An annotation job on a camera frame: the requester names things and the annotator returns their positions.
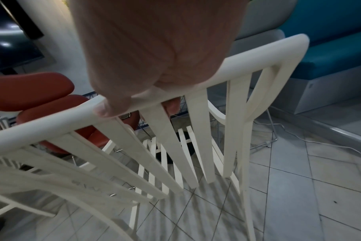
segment fingernail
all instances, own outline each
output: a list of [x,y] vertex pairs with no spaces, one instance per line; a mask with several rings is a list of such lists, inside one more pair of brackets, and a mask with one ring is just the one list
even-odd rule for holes
[[105,103],[101,102],[100,104],[98,104],[97,106],[94,107],[93,112],[100,116],[100,117],[107,117],[107,112],[106,112],[106,108],[105,108]]

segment chair top rail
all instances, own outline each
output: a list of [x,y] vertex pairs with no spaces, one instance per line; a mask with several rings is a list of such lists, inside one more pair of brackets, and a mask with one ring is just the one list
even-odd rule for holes
[[[279,65],[290,59],[300,61],[308,47],[309,38],[300,34],[231,56],[226,58],[215,75],[205,82],[193,86],[169,84],[161,89],[152,87],[134,95],[132,104],[125,113],[147,108],[156,103],[205,89],[269,66]],[[61,136],[82,127],[108,121],[108,118],[101,118],[93,113],[93,107],[99,101],[0,131],[0,155],[42,140]]]

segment finger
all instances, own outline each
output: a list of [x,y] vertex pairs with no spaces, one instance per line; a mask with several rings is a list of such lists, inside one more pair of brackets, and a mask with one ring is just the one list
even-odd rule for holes
[[178,113],[179,108],[181,106],[181,98],[174,98],[165,102],[162,102],[162,106],[165,109],[168,116],[175,115]]
[[131,97],[125,97],[119,100],[107,100],[94,107],[93,112],[100,117],[118,116],[128,110],[131,104]]

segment television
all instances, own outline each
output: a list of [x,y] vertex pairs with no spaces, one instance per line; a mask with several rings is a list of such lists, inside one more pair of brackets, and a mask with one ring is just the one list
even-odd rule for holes
[[0,2],[0,71],[43,57],[10,11]]

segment teal upholstery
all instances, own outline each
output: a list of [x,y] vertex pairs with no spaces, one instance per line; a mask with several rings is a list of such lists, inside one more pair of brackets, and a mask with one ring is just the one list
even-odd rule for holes
[[361,0],[298,0],[280,29],[286,37],[310,38],[292,78],[316,79],[361,65]]
[[298,0],[280,29],[286,37],[305,33],[312,46],[361,31],[361,0]]
[[292,78],[315,79],[361,65],[361,32],[310,47]]

